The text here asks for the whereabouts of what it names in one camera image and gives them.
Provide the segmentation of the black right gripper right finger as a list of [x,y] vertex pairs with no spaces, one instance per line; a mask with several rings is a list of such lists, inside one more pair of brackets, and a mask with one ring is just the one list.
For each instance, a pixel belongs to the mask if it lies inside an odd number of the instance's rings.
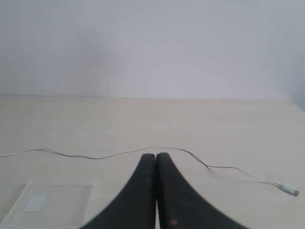
[[168,153],[156,157],[156,200],[162,229],[245,229],[187,182]]

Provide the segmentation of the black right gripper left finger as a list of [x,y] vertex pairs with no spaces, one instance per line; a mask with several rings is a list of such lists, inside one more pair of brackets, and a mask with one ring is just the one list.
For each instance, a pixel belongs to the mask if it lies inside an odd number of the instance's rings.
[[83,229],[155,228],[155,155],[143,154],[132,176],[114,198]]

